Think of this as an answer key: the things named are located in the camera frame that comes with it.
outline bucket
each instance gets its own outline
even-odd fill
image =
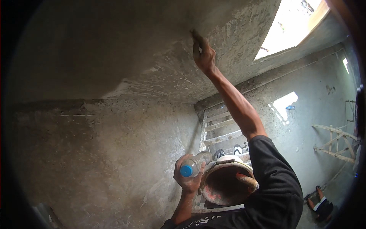
[[[243,174],[254,178],[253,169],[234,155],[230,159],[221,157],[220,161],[210,163],[202,175],[200,192],[209,202],[221,206],[234,206],[244,203],[257,188],[238,180]]]

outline trowel handle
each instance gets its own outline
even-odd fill
[[[258,182],[256,179],[253,179],[251,177],[248,177],[244,174],[240,174],[237,173],[236,174],[236,178],[240,181],[243,182],[244,184],[248,185],[249,187],[251,187],[253,189],[253,191],[255,191],[257,189],[258,186]]]

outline wooden ladder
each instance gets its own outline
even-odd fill
[[[229,116],[228,120],[210,125],[209,123],[212,121],[215,121],[217,119],[220,118],[224,118]],[[241,130],[237,130],[231,133],[225,133],[221,136],[218,137],[214,137],[211,139],[207,139],[207,133],[209,131],[213,131],[215,129],[224,127],[224,126],[228,126],[231,124],[235,124],[234,119],[231,117],[230,113],[227,111],[227,108],[220,108],[220,109],[215,109],[215,110],[208,110],[206,109],[204,111],[203,114],[203,121],[202,121],[202,132],[201,132],[201,141],[199,144],[199,151],[201,152],[203,150],[208,150],[209,151],[209,146],[210,145],[214,145],[216,143],[220,143],[223,141],[227,141],[227,140],[231,140],[231,139],[235,139],[238,138],[240,136],[243,136]],[[248,148],[248,143],[247,140],[245,139],[243,143],[238,143],[242,149],[243,149],[243,153],[239,156],[242,161],[251,166],[251,161],[250,161],[250,157],[249,157],[249,148]],[[224,150],[225,154],[234,154],[234,148],[227,148]],[[196,194],[196,197],[193,198],[193,205],[192,205],[192,213],[211,213],[211,212],[220,212],[220,211],[229,211],[229,210],[235,210],[235,209],[239,209],[239,208],[243,208],[244,205],[240,204],[240,205],[235,205],[235,206],[229,206],[229,207],[221,207],[221,208],[211,208],[211,209],[207,209],[207,202],[205,200],[205,198],[201,195],[201,193]]]

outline leg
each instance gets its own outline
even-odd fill
[[[324,197],[323,192],[320,190],[320,188],[317,188],[318,194],[319,194],[319,198],[320,200]]]
[[[310,200],[310,198],[307,199],[307,203],[309,204],[309,207],[313,210],[315,205],[314,203]]]

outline black shirt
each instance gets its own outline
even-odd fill
[[[246,199],[243,209],[201,214],[179,225],[169,219],[161,229],[296,228],[303,195],[295,172],[266,136],[249,141],[249,155],[260,188]]]

